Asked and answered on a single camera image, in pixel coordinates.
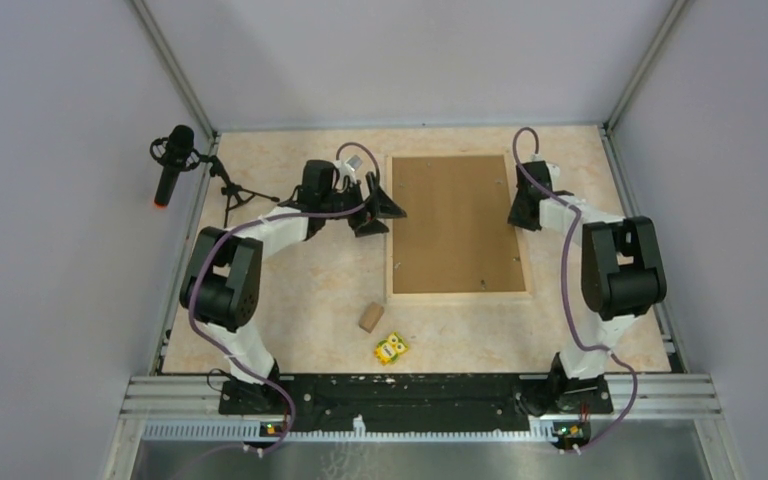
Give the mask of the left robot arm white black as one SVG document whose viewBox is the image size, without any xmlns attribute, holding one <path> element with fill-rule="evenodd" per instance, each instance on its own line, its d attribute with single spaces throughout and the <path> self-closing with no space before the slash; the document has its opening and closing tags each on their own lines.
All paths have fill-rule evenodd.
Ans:
<svg viewBox="0 0 768 480">
<path fill-rule="evenodd" d="M 243 401 L 257 413 L 279 404 L 277 362 L 254 324 L 262 266 L 269 257 L 313 238 L 330 220 L 344 220 L 356 237 L 388 232 L 386 220 L 406 217 L 382 188 L 379 171 L 358 180 L 356 161 L 309 160 L 289 199 L 233 228 L 205 227 L 196 242 L 179 301 L 194 332 L 225 354 L 245 382 Z"/>
</svg>

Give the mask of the small wooden block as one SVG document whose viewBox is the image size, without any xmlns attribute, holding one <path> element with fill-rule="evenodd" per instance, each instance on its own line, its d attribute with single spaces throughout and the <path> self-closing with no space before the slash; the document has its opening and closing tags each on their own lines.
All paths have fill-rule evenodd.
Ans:
<svg viewBox="0 0 768 480">
<path fill-rule="evenodd" d="M 367 305 L 358 320 L 358 327 L 366 333 L 372 333 L 385 312 L 385 307 L 377 302 Z"/>
</svg>

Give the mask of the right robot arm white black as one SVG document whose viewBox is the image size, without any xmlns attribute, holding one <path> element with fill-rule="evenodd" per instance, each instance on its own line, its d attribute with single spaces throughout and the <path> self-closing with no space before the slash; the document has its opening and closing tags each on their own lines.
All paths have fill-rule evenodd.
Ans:
<svg viewBox="0 0 768 480">
<path fill-rule="evenodd" d="M 526 396 L 533 414 L 572 412 L 603 400 L 605 367 L 624 333 L 667 293 L 653 221 L 593 207 L 553 182 L 559 169 L 543 160 L 516 167 L 510 225 L 563 236 L 561 301 L 572 336 L 544 382 Z"/>
</svg>

